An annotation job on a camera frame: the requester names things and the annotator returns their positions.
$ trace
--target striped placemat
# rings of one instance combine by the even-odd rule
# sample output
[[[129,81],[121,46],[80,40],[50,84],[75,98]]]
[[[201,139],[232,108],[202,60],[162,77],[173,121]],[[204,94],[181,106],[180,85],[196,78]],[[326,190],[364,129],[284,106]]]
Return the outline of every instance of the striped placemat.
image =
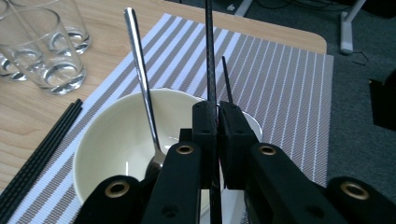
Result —
[[[313,181],[326,184],[333,57],[214,29],[218,97],[227,100],[221,56],[233,99],[262,126],[263,141],[283,148]],[[164,14],[142,40],[149,83],[206,98],[205,26]],[[72,160],[90,122],[116,100],[140,91],[129,54],[84,102],[75,125],[11,223],[70,223],[81,204]]]

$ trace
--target white bowl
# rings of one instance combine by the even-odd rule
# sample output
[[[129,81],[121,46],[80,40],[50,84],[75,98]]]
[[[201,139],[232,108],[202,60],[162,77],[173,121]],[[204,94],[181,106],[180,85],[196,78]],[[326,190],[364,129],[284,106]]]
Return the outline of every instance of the white bowl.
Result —
[[[178,142],[180,128],[191,128],[192,106],[201,99],[182,91],[150,91],[161,150]],[[261,140],[262,130],[245,114]],[[73,160],[74,187],[84,203],[94,189],[113,175],[144,179],[154,146],[141,92],[119,99],[105,109],[84,133]],[[209,192],[202,190],[201,215],[209,209]]]

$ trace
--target gray carpet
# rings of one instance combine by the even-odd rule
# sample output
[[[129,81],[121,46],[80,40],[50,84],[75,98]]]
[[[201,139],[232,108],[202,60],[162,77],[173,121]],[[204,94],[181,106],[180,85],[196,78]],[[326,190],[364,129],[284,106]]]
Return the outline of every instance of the gray carpet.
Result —
[[[205,7],[204,0],[182,2]],[[301,2],[305,6],[325,6],[309,0]],[[234,14],[227,11],[227,6],[238,7],[240,3],[241,0],[215,0],[213,9]],[[261,3],[265,7],[285,5],[282,0]],[[333,11],[296,4],[279,9],[262,6],[254,1],[245,17],[321,35],[327,41],[327,53],[334,56],[328,179],[342,175],[358,178],[396,203],[396,132],[373,124],[368,85],[369,78],[385,81],[396,69],[396,18],[383,19],[361,10],[353,21],[356,53],[345,56],[339,52],[339,9],[348,6],[321,8]]]

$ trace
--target black chopsticks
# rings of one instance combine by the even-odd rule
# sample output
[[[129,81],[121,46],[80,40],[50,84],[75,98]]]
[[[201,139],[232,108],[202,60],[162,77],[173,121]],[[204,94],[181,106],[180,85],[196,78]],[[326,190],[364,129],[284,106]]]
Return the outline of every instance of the black chopsticks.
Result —
[[[0,223],[8,222],[23,198],[29,192],[47,162],[50,160],[50,157],[73,125],[79,112],[81,112],[81,105],[81,100],[77,99],[67,107],[32,156],[22,166],[0,195]]]

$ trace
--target metal spoon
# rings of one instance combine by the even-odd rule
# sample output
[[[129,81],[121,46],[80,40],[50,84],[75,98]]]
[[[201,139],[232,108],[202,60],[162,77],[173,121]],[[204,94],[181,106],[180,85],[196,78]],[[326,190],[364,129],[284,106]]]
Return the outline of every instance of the metal spoon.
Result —
[[[125,8],[124,17],[128,28],[129,40],[134,54],[134,64],[139,75],[140,89],[142,91],[145,108],[148,115],[148,123],[151,130],[152,141],[154,143],[155,154],[148,164],[145,177],[155,174],[163,167],[165,155],[161,152],[160,142],[158,140],[157,129],[155,127],[154,112],[151,105],[151,97],[149,94],[149,81],[146,75],[146,65],[143,57],[142,44],[140,42],[140,34],[137,26],[137,19],[134,10],[130,7]]]

